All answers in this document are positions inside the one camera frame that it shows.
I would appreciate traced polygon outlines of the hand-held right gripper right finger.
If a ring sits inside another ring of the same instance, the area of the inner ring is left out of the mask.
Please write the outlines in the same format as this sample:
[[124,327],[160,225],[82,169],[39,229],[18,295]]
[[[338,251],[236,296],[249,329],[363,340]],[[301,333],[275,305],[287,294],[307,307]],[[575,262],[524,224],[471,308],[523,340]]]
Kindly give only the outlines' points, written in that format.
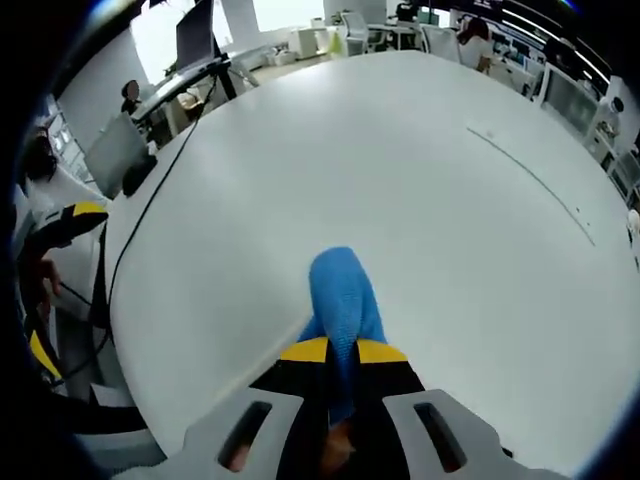
[[425,389],[406,355],[360,339],[357,356],[359,452],[374,477],[505,477],[505,453],[495,429],[446,392]]

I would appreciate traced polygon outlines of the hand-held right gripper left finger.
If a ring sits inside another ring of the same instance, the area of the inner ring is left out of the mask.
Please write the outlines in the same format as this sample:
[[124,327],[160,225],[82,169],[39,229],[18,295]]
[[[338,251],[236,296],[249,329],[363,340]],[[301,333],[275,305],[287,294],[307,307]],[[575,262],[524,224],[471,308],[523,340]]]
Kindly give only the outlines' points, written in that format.
[[169,479],[315,479],[328,431],[330,342],[297,342],[190,426]]

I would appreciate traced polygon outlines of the person's left hand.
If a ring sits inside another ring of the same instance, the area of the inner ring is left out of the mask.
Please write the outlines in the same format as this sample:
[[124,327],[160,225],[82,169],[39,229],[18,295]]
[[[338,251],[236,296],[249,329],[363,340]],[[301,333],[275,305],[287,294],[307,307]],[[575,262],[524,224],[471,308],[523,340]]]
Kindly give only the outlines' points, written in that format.
[[60,276],[55,263],[51,259],[41,259],[39,262],[41,300],[38,311],[40,318],[47,323],[51,312],[51,297],[59,296],[61,291]]

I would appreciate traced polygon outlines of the person's right hand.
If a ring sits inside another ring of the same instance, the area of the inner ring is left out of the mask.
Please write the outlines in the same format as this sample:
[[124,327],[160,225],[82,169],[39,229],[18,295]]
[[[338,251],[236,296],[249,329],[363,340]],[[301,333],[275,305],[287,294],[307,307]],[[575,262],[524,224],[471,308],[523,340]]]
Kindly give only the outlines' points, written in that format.
[[345,419],[328,430],[320,460],[320,477],[329,478],[338,472],[356,451],[350,440],[352,422]]

